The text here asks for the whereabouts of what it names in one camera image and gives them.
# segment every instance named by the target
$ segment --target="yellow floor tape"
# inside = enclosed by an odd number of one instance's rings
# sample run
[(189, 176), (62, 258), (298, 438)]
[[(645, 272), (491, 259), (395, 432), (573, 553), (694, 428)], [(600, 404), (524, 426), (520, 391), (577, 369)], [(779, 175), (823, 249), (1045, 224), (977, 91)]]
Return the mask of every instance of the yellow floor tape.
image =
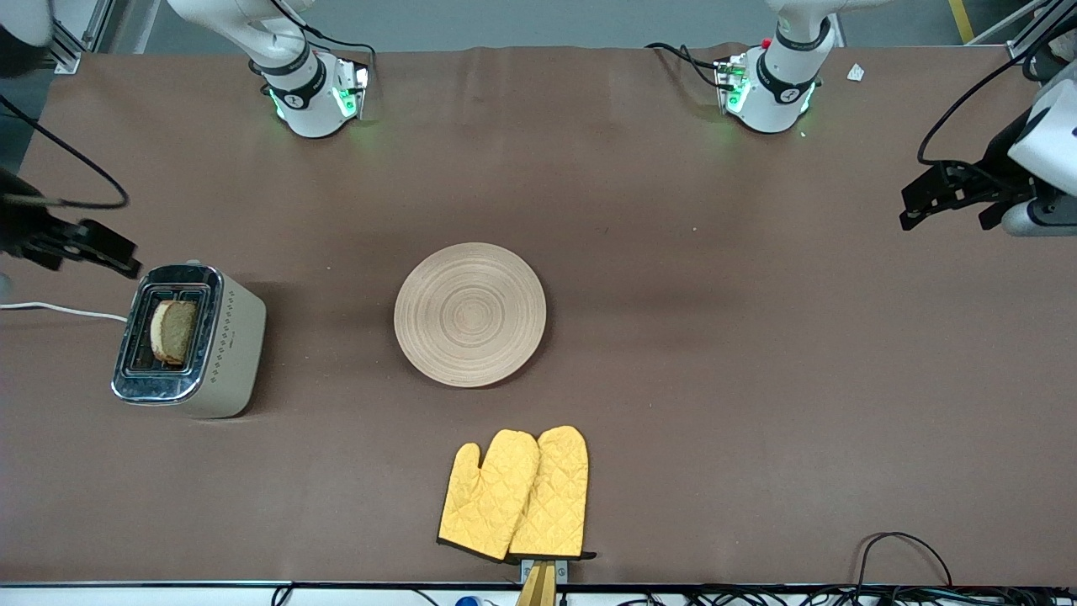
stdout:
[(961, 41), (968, 44), (973, 38), (976, 38), (976, 33), (973, 32), (973, 24), (968, 20), (965, 2), (963, 0), (950, 0), (950, 12), (953, 13), (953, 20), (957, 24), (957, 33), (961, 34)]

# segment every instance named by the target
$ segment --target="toaster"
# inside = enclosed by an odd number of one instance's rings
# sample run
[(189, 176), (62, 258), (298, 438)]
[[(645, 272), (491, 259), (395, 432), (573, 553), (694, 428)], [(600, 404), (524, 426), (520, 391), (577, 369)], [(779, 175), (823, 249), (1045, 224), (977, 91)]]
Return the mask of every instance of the toaster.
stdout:
[[(150, 343), (154, 311), (169, 299), (197, 305), (182, 365), (158, 361)], [(112, 392), (129, 405), (174, 407), (195, 419), (235, 417), (251, 398), (265, 323), (265, 302), (221, 270), (197, 260), (156, 267), (135, 292)]]

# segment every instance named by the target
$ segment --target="quilted fabric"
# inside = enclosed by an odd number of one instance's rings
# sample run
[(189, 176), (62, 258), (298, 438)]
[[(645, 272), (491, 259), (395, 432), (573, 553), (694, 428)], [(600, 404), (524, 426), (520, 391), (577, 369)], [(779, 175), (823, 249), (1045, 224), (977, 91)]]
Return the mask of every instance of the quilted fabric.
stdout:
[(438, 542), (504, 560), (538, 470), (538, 445), (523, 432), (502, 429), (479, 466), (478, 445), (457, 452), (445, 495)]
[(509, 552), (578, 558), (584, 549), (587, 443), (575, 427), (538, 437), (538, 473)]

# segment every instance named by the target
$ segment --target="round wooden board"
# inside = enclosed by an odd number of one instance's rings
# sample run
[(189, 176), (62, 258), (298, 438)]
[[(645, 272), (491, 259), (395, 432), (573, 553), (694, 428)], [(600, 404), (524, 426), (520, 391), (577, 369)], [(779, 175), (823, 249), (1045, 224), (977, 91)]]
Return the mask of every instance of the round wooden board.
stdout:
[(512, 251), (458, 243), (411, 270), (393, 325), (404, 355), (423, 375), (481, 387), (534, 354), (546, 328), (546, 297), (534, 270)]

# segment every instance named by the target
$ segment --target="bread slice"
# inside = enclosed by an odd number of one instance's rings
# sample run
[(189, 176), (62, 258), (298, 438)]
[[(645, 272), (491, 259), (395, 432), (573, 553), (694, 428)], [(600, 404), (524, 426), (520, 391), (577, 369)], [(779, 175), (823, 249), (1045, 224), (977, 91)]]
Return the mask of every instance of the bread slice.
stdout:
[(191, 300), (158, 302), (150, 322), (150, 347), (153, 348), (154, 358), (176, 366), (186, 361), (197, 311), (197, 302)]

